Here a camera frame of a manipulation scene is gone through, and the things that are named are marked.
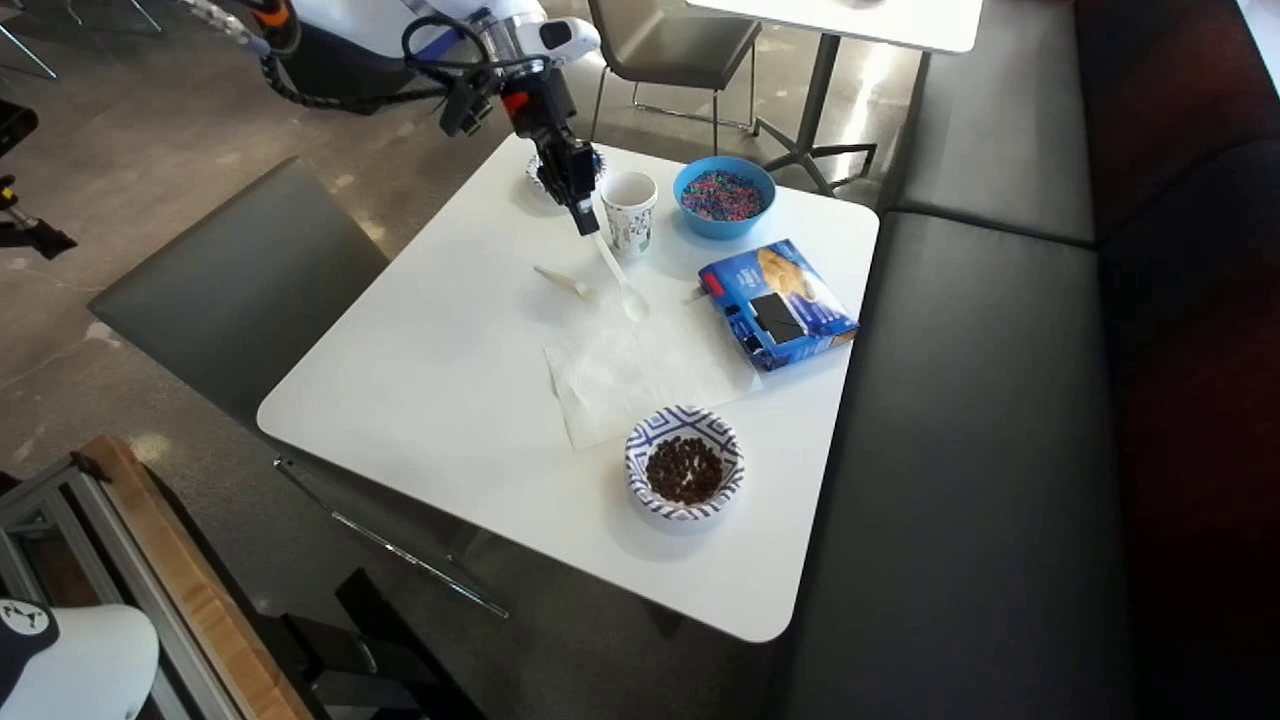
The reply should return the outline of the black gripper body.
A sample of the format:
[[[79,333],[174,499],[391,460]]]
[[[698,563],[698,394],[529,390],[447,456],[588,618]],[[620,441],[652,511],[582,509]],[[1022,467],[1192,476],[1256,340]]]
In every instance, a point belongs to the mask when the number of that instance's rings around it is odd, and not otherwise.
[[[548,57],[529,57],[505,67],[495,97],[513,121],[513,133],[532,139],[538,154],[573,154],[578,147],[573,133],[573,91]]]

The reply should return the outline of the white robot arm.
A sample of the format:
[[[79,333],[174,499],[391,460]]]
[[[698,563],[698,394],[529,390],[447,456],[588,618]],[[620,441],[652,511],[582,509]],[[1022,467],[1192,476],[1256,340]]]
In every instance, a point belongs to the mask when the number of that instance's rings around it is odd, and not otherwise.
[[[472,133],[500,109],[534,147],[534,178],[578,235],[598,226],[590,196],[598,151],[573,126],[562,67],[598,49],[578,15],[548,15],[538,0],[174,0],[197,19],[254,57],[276,97],[305,109],[374,110],[384,104],[443,100],[440,126]],[[410,91],[318,91],[288,77],[282,59],[309,39],[363,52],[426,77]]]

